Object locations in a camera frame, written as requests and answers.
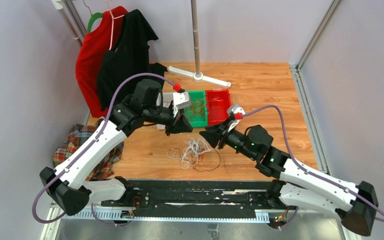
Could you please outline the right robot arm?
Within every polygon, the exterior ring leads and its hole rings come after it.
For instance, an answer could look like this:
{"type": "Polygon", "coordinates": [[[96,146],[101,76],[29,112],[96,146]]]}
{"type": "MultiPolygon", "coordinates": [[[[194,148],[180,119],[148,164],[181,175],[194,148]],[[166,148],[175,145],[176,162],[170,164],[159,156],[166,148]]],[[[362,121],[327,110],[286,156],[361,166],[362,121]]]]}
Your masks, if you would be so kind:
{"type": "Polygon", "coordinates": [[[261,125],[245,133],[224,124],[206,127],[199,133],[213,148],[229,146],[237,154],[255,161],[256,169],[273,177],[266,203],[274,209],[296,206],[330,215],[349,231],[369,237],[379,205],[375,187],[367,182],[344,181],[294,160],[290,154],[272,146],[273,137],[261,125]]]}

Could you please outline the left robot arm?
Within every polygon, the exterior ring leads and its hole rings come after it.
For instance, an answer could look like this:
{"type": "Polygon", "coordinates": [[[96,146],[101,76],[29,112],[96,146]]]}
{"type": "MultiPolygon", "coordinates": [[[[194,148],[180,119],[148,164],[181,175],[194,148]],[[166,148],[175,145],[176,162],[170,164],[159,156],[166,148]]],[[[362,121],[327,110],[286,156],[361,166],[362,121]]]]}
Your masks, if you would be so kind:
{"type": "Polygon", "coordinates": [[[184,108],[191,104],[190,96],[178,84],[173,88],[172,100],[165,107],[162,85],[152,79],[141,80],[132,94],[112,107],[109,118],[78,150],[54,169],[45,167],[40,172],[44,191],[66,215],[76,215],[102,201],[115,201],[122,207],[132,203],[133,187],[124,178],[88,181],[87,177],[110,151],[146,122],[164,125],[168,136],[193,131],[184,114],[184,108]]]}

